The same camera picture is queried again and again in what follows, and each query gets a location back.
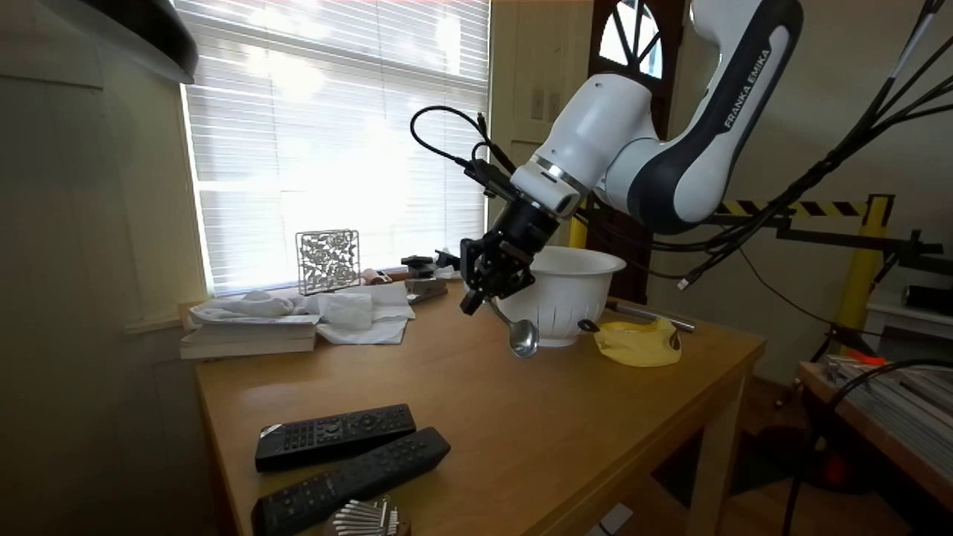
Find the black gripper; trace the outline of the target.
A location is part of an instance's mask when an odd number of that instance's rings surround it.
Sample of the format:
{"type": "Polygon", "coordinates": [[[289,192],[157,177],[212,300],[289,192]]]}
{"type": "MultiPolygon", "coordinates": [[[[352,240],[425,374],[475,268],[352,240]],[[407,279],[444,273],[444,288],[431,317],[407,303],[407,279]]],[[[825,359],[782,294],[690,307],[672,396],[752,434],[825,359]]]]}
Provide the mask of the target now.
{"type": "Polygon", "coordinates": [[[462,276],[468,292],[459,300],[474,314],[484,297],[508,297],[533,282],[533,255],[557,233],[557,216],[530,203],[508,203],[483,239],[462,240],[462,276]]]}

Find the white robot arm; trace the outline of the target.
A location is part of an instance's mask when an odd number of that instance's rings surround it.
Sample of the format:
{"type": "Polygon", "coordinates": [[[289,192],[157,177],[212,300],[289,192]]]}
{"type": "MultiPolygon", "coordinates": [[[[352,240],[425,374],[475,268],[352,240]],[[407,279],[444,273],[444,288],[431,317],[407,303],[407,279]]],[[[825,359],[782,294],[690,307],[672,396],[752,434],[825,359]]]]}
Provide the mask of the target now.
{"type": "Polygon", "coordinates": [[[590,75],[545,143],[502,177],[502,213],[483,239],[462,240],[468,314],[526,288],[535,252],[585,195],[660,236],[713,213],[797,43],[804,9],[801,0],[690,0],[688,21],[718,48],[688,122],[660,137],[645,82],[590,75]]]}

